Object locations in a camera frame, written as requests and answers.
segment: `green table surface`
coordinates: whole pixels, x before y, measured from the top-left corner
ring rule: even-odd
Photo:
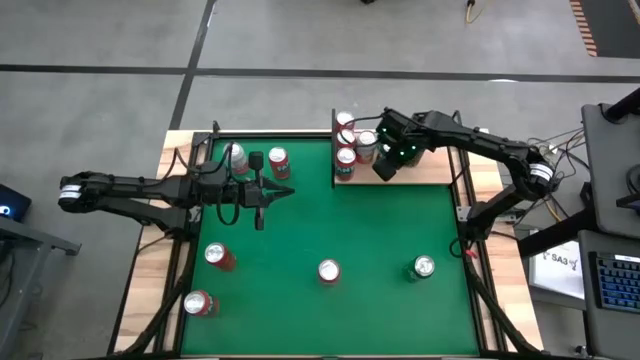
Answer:
[[[265,230],[242,209],[225,226],[215,208],[203,212],[192,289],[220,301],[216,317],[189,317],[183,355],[473,355],[477,354],[469,295],[446,186],[390,185],[331,188],[328,140],[243,140],[247,153],[274,146],[289,152],[296,193],[265,211]],[[214,158],[222,155],[216,145]],[[232,206],[225,206],[229,219]],[[209,265],[204,249],[227,245],[233,272]],[[409,283],[403,267],[431,256],[435,273]],[[333,286],[317,267],[340,263]]]

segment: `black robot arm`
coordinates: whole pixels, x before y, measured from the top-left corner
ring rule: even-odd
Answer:
[[[409,118],[387,108],[376,132],[387,150],[373,168],[385,181],[420,152],[443,146],[505,164],[513,184],[489,201],[471,207],[463,231],[463,236],[471,241],[485,240],[495,219],[522,200],[536,201],[554,190],[554,171],[536,147],[483,133],[477,127],[464,127],[439,111],[415,113]]]
[[[255,227],[262,230],[264,209],[273,201],[293,194],[294,190],[262,176],[261,152],[249,154],[249,167],[254,170],[255,179],[243,181],[230,176],[227,167],[215,161],[188,169],[185,175],[160,180],[81,172],[60,180],[58,205],[71,213],[101,210],[130,217],[142,225],[155,224],[166,234],[175,236],[186,235],[182,232],[184,221],[190,216],[189,209],[216,205],[219,212],[221,205],[233,204],[236,206],[233,219],[226,222],[219,212],[221,221],[231,225],[238,218],[239,207],[253,208],[256,209]],[[132,199],[162,200],[171,207],[160,208]]]

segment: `keyboard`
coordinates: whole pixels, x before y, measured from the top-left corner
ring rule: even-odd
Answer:
[[[596,252],[589,255],[598,307],[640,313],[640,258]]]

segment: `wooden table frame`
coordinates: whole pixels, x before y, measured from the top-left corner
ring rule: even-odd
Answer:
[[[206,146],[194,146],[194,144],[200,144],[206,139],[207,134],[206,131],[177,130],[167,132],[157,176],[162,177],[168,170],[174,149],[178,149],[183,156],[188,156],[191,165],[202,162],[205,158],[202,149]],[[256,137],[331,139],[331,131],[226,131],[221,132],[221,136],[237,140]],[[468,205],[474,201],[486,201],[502,190],[502,182],[495,161],[475,154],[466,154],[453,148],[443,148],[434,153],[425,153],[418,167],[410,169],[408,172],[400,171],[392,179],[392,183],[451,184],[453,174],[458,174],[462,169],[465,169],[463,176],[458,177],[455,186],[450,186],[459,205]],[[185,171],[186,169],[180,163],[176,163],[172,173],[184,174]],[[371,184],[375,181],[372,180],[370,174],[365,176],[366,172],[360,173],[363,175],[360,178],[356,176],[350,184]],[[152,201],[152,204],[167,206],[161,201]],[[494,230],[513,234],[513,230],[507,225],[496,224]],[[138,247],[142,247],[161,236],[162,232],[157,227],[144,227]],[[158,310],[168,290],[181,275],[188,258],[194,256],[195,247],[191,247],[188,242],[166,240],[154,244],[134,257],[109,345],[109,354],[126,349],[136,340]],[[542,341],[517,243],[509,238],[491,235],[485,243],[480,243],[475,251],[480,256],[480,259],[474,261],[476,269],[483,276],[489,290],[496,295],[501,308],[527,341],[541,349]],[[188,288],[190,288],[190,279],[187,283]],[[475,292],[471,291],[470,294],[473,294],[471,304],[474,322],[477,325],[476,335],[479,347],[488,350],[509,349],[513,351],[514,348],[508,340],[505,343],[502,333],[496,331],[495,323],[482,299]],[[180,305],[181,301],[174,304],[166,319],[166,326],[163,326],[161,332],[158,333],[159,337],[164,340],[157,341],[158,336],[156,336],[156,339],[147,347],[147,352],[180,348],[182,330],[184,330],[184,317]]]

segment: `gray floor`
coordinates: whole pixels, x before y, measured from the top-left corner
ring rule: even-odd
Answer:
[[[0,64],[184,67],[205,0],[0,0]],[[586,54],[568,0],[494,0],[471,26],[464,1],[219,0],[200,67],[634,75],[640,60]],[[56,255],[15,358],[106,351],[140,227],[56,205],[63,175],[151,176],[182,76],[0,72],[0,182],[34,199],[28,223],[83,243]],[[182,129],[327,128],[331,108],[357,115],[459,109],[466,125],[514,139],[580,126],[580,106],[636,85],[196,77]],[[584,149],[576,154],[586,159]],[[588,174],[557,197],[580,209]],[[543,208],[525,221],[548,226]],[[547,350],[584,342],[579,312],[535,304]]]

